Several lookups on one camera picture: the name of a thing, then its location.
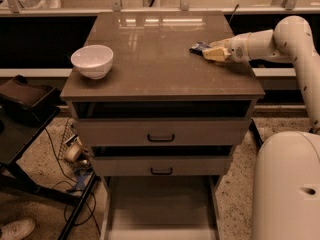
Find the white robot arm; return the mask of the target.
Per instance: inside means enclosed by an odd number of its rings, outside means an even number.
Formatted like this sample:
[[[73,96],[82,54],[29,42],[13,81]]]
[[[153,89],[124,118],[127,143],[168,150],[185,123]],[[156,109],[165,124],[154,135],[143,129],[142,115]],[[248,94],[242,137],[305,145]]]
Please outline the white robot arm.
[[[214,62],[289,63],[309,132],[270,136],[256,159],[252,240],[320,240],[320,55],[303,17],[288,16],[270,29],[210,43],[201,55]]]

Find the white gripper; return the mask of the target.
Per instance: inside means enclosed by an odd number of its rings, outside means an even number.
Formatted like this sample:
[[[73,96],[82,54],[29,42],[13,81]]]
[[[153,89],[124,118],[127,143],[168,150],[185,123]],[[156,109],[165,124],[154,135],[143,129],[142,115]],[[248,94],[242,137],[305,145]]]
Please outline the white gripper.
[[[250,60],[248,52],[249,36],[249,33],[245,33],[211,42],[209,46],[212,48],[204,50],[202,52],[203,57],[206,60],[216,62],[225,62],[228,58],[234,62],[248,62]]]

